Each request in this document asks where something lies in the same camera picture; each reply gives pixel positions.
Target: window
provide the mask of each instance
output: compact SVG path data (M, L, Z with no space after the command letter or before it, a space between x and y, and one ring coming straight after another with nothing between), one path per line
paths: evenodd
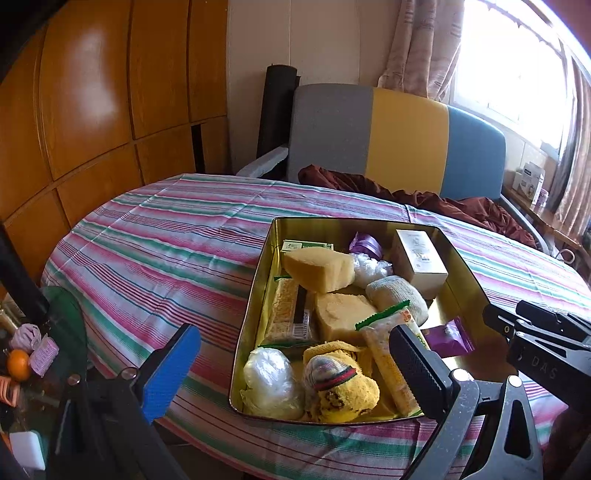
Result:
M465 5L450 103L558 151L572 105L562 43L522 0Z

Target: blue gripper pad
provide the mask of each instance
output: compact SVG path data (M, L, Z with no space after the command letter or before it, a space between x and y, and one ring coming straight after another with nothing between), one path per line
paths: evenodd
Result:
M139 369L135 392L149 423L163 417L201 347L199 329L185 323Z

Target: white eraser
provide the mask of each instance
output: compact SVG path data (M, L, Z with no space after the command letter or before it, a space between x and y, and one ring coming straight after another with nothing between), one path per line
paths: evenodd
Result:
M9 437L12 454L20 466L45 470L41 439L37 432L16 432L11 433Z

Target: sofa armrest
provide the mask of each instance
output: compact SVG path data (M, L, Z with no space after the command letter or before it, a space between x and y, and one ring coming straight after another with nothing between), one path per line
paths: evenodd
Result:
M521 225L521 227L529 232L532 237L534 237L535 245L537 246L538 250L545 253L546 255L550 255L550 250L548 249L548 245L546 244L544 238L540 235L539 231L537 231L534 226L527 221L527 219L523 216L523 214L513 205L505 196L501 195L501 198L498 200L499 205L502 206L509 215L511 215L515 221Z
M259 179L265 173L271 171L280 161L285 160L288 153L289 149L285 145L274 148L270 152L257 158L255 161L249 163L246 167L240 169L238 173L236 173L236 176Z

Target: brown blanket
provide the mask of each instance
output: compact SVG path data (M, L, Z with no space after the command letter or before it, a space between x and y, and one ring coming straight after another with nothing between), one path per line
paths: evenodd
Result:
M302 168L298 173L298 179L302 185L325 187L342 192L363 193L403 205L412 205L422 210L439 213L500 233L528 247L536 248L531 234L524 230L503 207L486 197L472 197L457 201L442 199L432 192L408 194L404 190L397 190L392 193L363 175L325 170L316 165Z

